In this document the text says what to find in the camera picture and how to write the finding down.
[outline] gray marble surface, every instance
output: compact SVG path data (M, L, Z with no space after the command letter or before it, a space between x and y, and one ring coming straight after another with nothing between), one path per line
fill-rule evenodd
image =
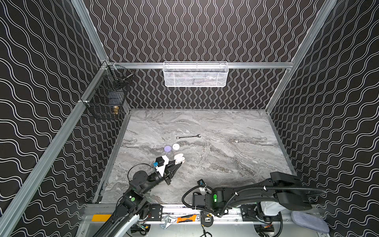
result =
M201 134L177 140L176 136ZM164 152L179 143L178 151ZM150 202L181 203L183 194L203 179L215 187L238 187L290 169L264 111L256 110L134 110L120 151L105 187L102 203L116 203L128 188L127 172L137 163L152 164L156 157L183 153L186 161L171 185L162 182L147 195ZM137 166L148 174L152 168Z

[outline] gray metal surface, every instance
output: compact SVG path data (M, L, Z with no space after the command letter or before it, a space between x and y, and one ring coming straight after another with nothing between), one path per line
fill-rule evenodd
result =
M295 171L295 169L293 168L293 165L292 165L292 163L291 163L290 157L288 156L287 151L286 151L286 149L284 148L284 145L283 145L283 143L282 143L282 139L280 138L280 136L279 136L279 134L278 134L278 131L276 130L275 125L274 125L274 122L273 122L273 120L271 119L271 116L270 116L269 113L267 114L267 119L268 119L268 121L269 121L269 123L270 123L270 125L271 125L271 128L272 128L273 131L274 131L274 134L275 134L276 140L278 140L279 147L280 147L280 149L282 150L282 153L283 153L283 155L284 155L285 160L287 161L288 167L290 168L292 175L296 175L296 171Z
M107 163L106 168L105 168L104 173L103 173L103 177L101 178L100 184L97 187L97 191L96 191L95 197L94 197L94 199L92 201L93 203L95 203L97 201L97 199L98 199L98 197L100 195L102 187L104 186L104 184L106 184L106 182L108 181L109 176L111 175L111 172L112 172L112 169L113 169L113 164L114 164L114 161L116 160L117 154L118 154L118 152L120 150L122 139L124 138L126 128L128 127L130 116L131 116L131 113L127 113L125 115L124 121L122 122L122 126L120 128L120 132L119 132L119 134L118 134L118 136L116 138L116 143L113 146L112 153L109 156L108 163Z
M100 61L108 61L108 56L105 53L104 46L100 41L99 35L97 34L95 26L89 16L88 9L86 8L86 5L84 4L83 0L71 0L71 2L79 15L84 29L86 29L89 40L91 41L95 49L97 57Z
M163 63L109 63L127 69L163 69ZM292 68L293 63L228 63L229 69Z
M308 49L311 47L313 41L315 40L321 27L324 25L326 18L329 16L331 10L335 6L337 0L325 0L322 7L320 8L317 16L315 17L311 27L309 28L307 35L304 37L303 42L299 46L294 58L292 59L293 67L290 70L286 70L283 78L280 80L278 87L276 88L270 102L267 104L266 111L270 114L273 110L276 102L279 100L282 92L286 88L288 82L292 78L299 64L305 57Z
M92 79L86 91L83 93L81 98L82 100L86 100L88 98L96 84L99 82L103 72L105 71L105 66L106 65L103 64L101 69L99 69L95 77ZM30 200L38 190L38 187L53 165L56 157L62 150L63 145L66 143L85 109L86 106L83 102L78 101L72 109L70 115L64 121L62 127L59 129L49 146L46 148L45 152L38 160L36 166L33 168L32 172L29 174L26 181L23 183L20 190L17 192L16 196L0 219L1 237L8 237L12 233L14 227L19 222Z

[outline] wire basket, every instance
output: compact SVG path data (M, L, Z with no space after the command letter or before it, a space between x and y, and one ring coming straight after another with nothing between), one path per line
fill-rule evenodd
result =
M115 89L109 77L102 77L84 104L96 119L122 119L125 90Z
M133 71L125 68L122 75L121 74L119 76L104 75L103 77L112 83L113 88L115 90L119 90L119 89L127 87L130 84L130 82L133 80L134 75L135 73Z
M164 62L167 87L224 87L228 78L227 62Z

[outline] gold object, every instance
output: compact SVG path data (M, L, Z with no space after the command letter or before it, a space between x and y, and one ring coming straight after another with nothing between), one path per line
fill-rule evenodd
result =
M114 113L114 115L118 115L118 110L119 110L119 107L117 105L113 106L113 113Z

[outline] black wire basket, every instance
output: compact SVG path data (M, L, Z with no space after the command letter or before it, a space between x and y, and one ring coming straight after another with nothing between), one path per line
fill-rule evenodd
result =
M115 90L123 89L129 86L130 82L133 80L135 73L129 69L126 69L122 66L118 66L123 69L120 72L118 69L113 69L113 75L104 75L103 77L109 80Z
M125 102L125 89L115 89L113 81L108 75L102 77L91 93L89 100L84 104L96 119L116 120L122 119Z

